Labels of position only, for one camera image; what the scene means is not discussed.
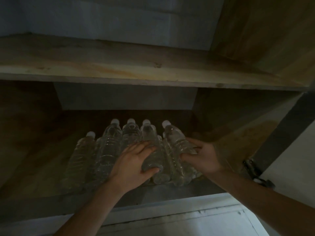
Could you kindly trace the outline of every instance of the person's right thumb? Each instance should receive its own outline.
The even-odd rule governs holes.
[[[180,158],[182,161],[188,162],[190,164],[192,164],[194,162],[194,157],[196,157],[196,155],[192,155],[192,154],[188,154],[188,153],[182,153],[180,155]]]

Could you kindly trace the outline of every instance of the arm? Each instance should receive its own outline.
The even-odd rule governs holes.
[[[224,169],[212,144],[191,138],[187,140],[198,146],[196,149],[198,154],[182,154],[182,160],[190,163],[208,179],[230,193],[279,234],[315,235],[314,208]]]
[[[128,146],[117,159],[109,179],[100,186],[92,200],[75,213],[54,236],[93,236],[96,235],[108,213],[129,190],[132,190],[159,170],[152,168],[142,172],[145,158],[156,148],[149,142],[140,142]]]

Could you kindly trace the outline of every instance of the bottle cap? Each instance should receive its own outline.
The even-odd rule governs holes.
[[[93,139],[95,138],[95,132],[93,131],[89,131],[87,134],[86,134],[87,137],[93,137]]]
[[[144,125],[144,124],[151,124],[151,122],[149,119],[144,119],[142,122],[142,125]]]
[[[171,123],[168,120],[165,120],[164,122],[162,122],[163,128],[165,128],[168,125],[171,125]]]
[[[111,121],[111,124],[113,124],[113,123],[116,123],[116,124],[119,126],[119,120],[118,120],[118,119],[114,118],[114,119]]]
[[[136,121],[133,118],[129,118],[127,123],[136,123]]]

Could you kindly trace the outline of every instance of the shelf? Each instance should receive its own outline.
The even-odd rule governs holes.
[[[0,38],[0,79],[302,91],[208,51],[47,35]]]

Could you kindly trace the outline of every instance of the person's left thumb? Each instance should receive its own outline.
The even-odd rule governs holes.
[[[159,171],[160,171],[159,168],[154,167],[154,168],[151,168],[151,169],[143,172],[143,176],[147,180],[147,179],[151,178],[154,174],[158,173]]]

